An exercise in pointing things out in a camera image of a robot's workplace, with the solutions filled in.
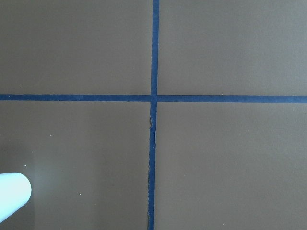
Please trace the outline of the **light blue cup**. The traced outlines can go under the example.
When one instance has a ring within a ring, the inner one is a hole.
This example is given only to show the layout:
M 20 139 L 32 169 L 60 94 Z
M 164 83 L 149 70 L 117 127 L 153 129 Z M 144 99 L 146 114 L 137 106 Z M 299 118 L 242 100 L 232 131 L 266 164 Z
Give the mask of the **light blue cup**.
M 28 178 L 18 172 L 0 174 L 0 222 L 3 222 L 30 199 L 32 193 Z

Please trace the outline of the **brown paper table cover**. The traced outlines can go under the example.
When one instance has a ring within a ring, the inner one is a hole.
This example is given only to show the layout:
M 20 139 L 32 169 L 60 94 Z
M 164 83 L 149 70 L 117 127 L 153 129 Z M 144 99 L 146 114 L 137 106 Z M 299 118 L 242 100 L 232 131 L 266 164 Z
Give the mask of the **brown paper table cover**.
M 0 171 L 32 184 L 3 230 L 307 227 L 307 3 L 0 3 Z

